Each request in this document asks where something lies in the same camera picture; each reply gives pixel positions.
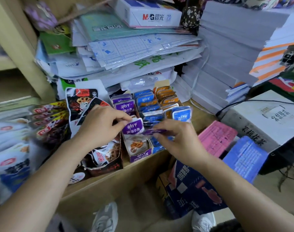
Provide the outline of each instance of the person's right hand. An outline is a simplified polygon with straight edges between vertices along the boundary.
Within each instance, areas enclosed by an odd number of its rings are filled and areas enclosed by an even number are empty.
[[[166,119],[155,125],[154,129],[166,129],[175,135],[174,141],[161,134],[154,134],[160,144],[176,159],[190,167],[205,163],[210,155],[199,141],[191,123]]]

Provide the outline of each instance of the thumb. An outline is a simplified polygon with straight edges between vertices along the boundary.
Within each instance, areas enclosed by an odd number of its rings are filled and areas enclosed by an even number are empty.
[[[128,122],[129,121],[126,120],[119,121],[117,124],[113,126],[114,131],[116,133],[119,133],[128,124]]]
[[[168,152],[171,153],[171,151],[175,148],[175,143],[168,140],[168,138],[162,134],[154,133],[153,136],[159,141],[159,143],[166,149]]]

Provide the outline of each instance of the person's left hand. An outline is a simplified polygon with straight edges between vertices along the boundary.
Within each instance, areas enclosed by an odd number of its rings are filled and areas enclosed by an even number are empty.
[[[85,153],[113,140],[132,118],[111,106],[96,105],[86,116],[75,136],[69,141],[78,143]]]

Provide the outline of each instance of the hand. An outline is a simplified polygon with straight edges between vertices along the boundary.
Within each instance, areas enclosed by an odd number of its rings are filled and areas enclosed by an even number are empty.
[[[158,133],[154,134],[154,137],[185,165],[197,167],[198,164],[205,163],[207,157],[210,156],[199,141],[191,123],[166,119],[155,125],[154,129],[166,129],[175,135],[174,141]]]
[[[111,106],[96,105],[86,116],[83,124],[70,141],[78,143],[85,153],[104,146],[113,140],[132,118]]]

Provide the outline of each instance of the white label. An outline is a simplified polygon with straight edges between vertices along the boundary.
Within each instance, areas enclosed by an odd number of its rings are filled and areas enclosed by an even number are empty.
[[[69,185],[81,181],[85,177],[85,175],[86,175],[85,173],[75,173],[75,174],[73,174],[70,181],[69,181]]]

